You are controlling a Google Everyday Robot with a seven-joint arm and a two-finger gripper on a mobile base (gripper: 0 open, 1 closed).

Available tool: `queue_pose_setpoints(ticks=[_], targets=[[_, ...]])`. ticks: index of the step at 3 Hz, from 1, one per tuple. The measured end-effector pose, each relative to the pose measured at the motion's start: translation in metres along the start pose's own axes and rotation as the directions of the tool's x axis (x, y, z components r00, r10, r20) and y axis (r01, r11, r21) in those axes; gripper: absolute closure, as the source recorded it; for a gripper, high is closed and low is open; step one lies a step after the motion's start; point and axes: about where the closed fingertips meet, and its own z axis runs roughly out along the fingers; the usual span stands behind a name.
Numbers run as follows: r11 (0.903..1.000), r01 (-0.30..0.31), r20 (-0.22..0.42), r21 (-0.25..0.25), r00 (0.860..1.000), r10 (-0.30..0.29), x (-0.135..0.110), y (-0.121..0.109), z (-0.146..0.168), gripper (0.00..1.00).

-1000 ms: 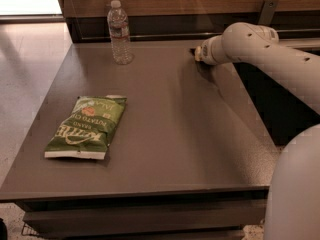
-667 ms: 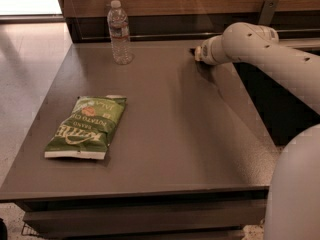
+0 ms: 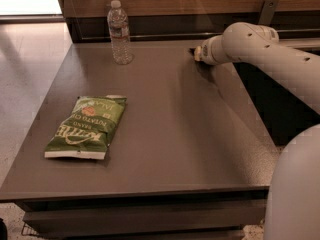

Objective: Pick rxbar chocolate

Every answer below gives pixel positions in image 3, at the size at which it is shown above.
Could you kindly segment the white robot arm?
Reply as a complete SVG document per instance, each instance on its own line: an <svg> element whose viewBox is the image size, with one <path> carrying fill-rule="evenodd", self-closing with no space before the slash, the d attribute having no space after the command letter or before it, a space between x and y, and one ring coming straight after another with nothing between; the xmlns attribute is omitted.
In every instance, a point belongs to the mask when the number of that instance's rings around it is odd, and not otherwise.
<svg viewBox="0 0 320 240"><path fill-rule="evenodd" d="M320 114L320 57L279 42L271 27L237 22L197 46L208 65L251 64ZM264 240L320 240L320 125L281 152L266 205Z"/></svg>

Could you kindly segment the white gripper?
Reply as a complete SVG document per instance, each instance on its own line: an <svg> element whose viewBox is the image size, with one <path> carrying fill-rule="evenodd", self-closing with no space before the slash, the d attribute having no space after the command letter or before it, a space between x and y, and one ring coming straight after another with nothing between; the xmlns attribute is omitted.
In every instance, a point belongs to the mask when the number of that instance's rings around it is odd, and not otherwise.
<svg viewBox="0 0 320 240"><path fill-rule="evenodd" d="M201 60L208 65L219 65L227 62L226 53L222 47L222 36L214 36L205 40L194 50L194 60Z"/></svg>

